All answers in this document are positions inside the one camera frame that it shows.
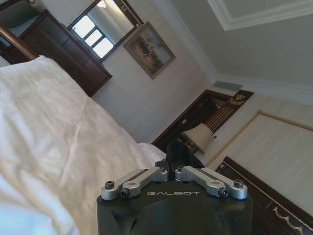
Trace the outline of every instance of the bed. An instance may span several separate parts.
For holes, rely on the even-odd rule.
[[[53,60],[0,34],[30,60],[0,68],[0,231],[95,235],[104,182],[165,155],[137,144]]]

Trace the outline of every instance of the metal bracket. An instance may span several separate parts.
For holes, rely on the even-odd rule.
[[[197,169],[191,166],[185,166],[175,171],[175,177],[180,181],[194,181],[203,188],[206,192],[216,197],[226,197],[228,193],[226,191],[225,184],[220,180],[215,180]]]
[[[121,189],[123,183],[128,180],[131,180],[138,175],[140,175],[144,170],[136,169],[130,172],[129,174],[123,176],[122,178],[118,179],[117,181],[107,181],[106,184],[101,188],[101,197],[103,200],[113,200],[119,196],[121,193]]]
[[[140,195],[141,189],[151,181],[167,181],[167,171],[163,168],[153,167],[137,178],[123,184],[121,197],[131,198]]]
[[[140,195],[141,189],[151,181],[166,181],[167,171],[153,167],[149,170],[136,169],[117,181],[107,181],[101,188],[103,200],[114,200],[119,195],[130,198]]]
[[[212,177],[213,179],[222,181],[225,186],[226,190],[228,191],[229,195],[236,199],[246,199],[248,197],[248,188],[244,185],[243,181],[241,180],[234,180],[228,179],[227,177],[209,169],[209,168],[202,168],[200,170],[203,174]]]

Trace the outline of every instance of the painting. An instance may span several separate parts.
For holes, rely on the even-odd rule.
[[[124,47],[152,79],[175,59],[149,22],[139,28]]]

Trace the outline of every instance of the crown molding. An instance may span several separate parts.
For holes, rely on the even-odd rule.
[[[223,0],[207,1],[225,31],[313,14],[313,0],[298,0],[242,17],[232,17]]]
[[[172,26],[173,30],[177,33],[180,40],[187,47],[190,54],[196,59],[207,79],[211,84],[214,84],[218,77],[217,71],[171,1],[154,0],[154,3],[168,23]]]
[[[220,75],[218,81],[243,85],[242,90],[313,105],[313,86],[279,82],[268,79]]]

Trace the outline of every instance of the bolt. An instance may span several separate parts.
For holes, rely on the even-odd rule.
[[[244,187],[244,182],[242,180],[234,180],[234,186],[236,188],[243,188]]]
[[[114,181],[106,181],[105,189],[112,189],[114,188]]]
[[[221,197],[227,197],[228,196],[228,192],[224,187],[219,189],[219,196],[221,196]]]
[[[130,196],[130,192],[127,188],[123,188],[120,195],[122,198],[128,198]]]

